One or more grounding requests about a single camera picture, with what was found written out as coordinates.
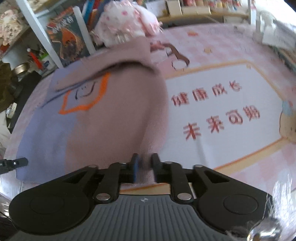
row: gray ridged plate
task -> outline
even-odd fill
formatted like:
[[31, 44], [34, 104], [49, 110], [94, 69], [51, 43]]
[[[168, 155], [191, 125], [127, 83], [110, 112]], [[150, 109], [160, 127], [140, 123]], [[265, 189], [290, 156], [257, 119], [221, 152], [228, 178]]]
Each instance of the gray ridged plate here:
[[10, 241], [230, 241], [206, 224], [189, 205], [169, 195], [120, 195], [97, 205], [81, 225], [62, 234], [36, 236], [19, 231]]

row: red chinese characters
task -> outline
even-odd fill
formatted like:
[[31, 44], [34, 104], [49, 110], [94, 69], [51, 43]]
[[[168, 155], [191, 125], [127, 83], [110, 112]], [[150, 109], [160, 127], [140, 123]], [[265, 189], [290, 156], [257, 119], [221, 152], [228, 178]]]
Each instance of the red chinese characters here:
[[187, 93], [181, 92], [178, 96], [173, 95], [171, 100], [174, 102], [175, 106], [180, 106], [182, 104], [189, 104]]
[[209, 98], [204, 88], [197, 88], [193, 90], [192, 93], [196, 101], [205, 100]]
[[260, 112], [255, 106], [246, 106], [243, 108], [243, 110], [246, 113], [246, 116], [249, 118], [249, 121], [251, 121], [251, 119], [260, 119]]
[[219, 133], [219, 130], [222, 129], [224, 130], [223, 122], [219, 119], [219, 116], [211, 116], [210, 118], [207, 119], [207, 122], [209, 123], [209, 129], [211, 129], [211, 133], [213, 131], [217, 131]]
[[229, 81], [229, 86], [230, 88], [232, 88], [235, 92], [239, 92], [242, 87], [239, 85], [239, 83], [236, 83], [235, 81], [233, 81], [232, 83]]
[[188, 140], [188, 138], [191, 136], [193, 138], [193, 140], [196, 139], [196, 136], [201, 136], [202, 134], [200, 134], [198, 131], [200, 130], [200, 128], [197, 126], [197, 123], [188, 123], [187, 126], [183, 127], [184, 130], [189, 129], [187, 131], [184, 131], [184, 134], [187, 134], [186, 136], [186, 140]]
[[222, 86], [222, 84], [218, 84], [212, 87], [213, 93], [215, 96], [222, 95], [223, 93], [227, 94], [227, 91]]
[[231, 110], [227, 112], [226, 115], [228, 115], [231, 124], [241, 125], [243, 123], [242, 116], [237, 112], [237, 110]]

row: lavender sweater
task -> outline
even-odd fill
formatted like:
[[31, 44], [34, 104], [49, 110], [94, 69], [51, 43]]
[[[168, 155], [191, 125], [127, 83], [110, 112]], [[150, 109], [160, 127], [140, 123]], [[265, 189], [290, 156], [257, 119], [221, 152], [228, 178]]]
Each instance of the lavender sweater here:
[[22, 181], [44, 183], [87, 165], [107, 168], [133, 153], [158, 152], [165, 141], [168, 97], [138, 37], [58, 69], [18, 148], [29, 164]]

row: cartoon face embroidery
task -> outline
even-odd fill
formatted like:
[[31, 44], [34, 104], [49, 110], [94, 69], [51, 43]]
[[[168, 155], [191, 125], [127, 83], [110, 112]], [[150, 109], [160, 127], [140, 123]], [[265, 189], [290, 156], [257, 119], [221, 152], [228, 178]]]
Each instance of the cartoon face embroidery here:
[[64, 95], [59, 114], [66, 115], [91, 109], [105, 95], [110, 75], [110, 73], [106, 73], [99, 80], [89, 80], [76, 89], [69, 90]]
[[76, 90], [75, 99], [78, 100], [79, 98], [89, 96], [93, 92], [96, 83], [97, 82], [95, 81], [89, 81], [78, 87]]

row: metal bowl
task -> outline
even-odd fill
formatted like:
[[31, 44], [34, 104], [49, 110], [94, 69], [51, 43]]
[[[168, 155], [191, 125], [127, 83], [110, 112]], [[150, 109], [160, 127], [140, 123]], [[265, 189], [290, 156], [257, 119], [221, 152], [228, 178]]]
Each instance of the metal bowl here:
[[24, 74], [29, 70], [29, 68], [30, 68], [30, 64], [28, 62], [20, 64], [12, 70], [12, 74], [13, 75]]

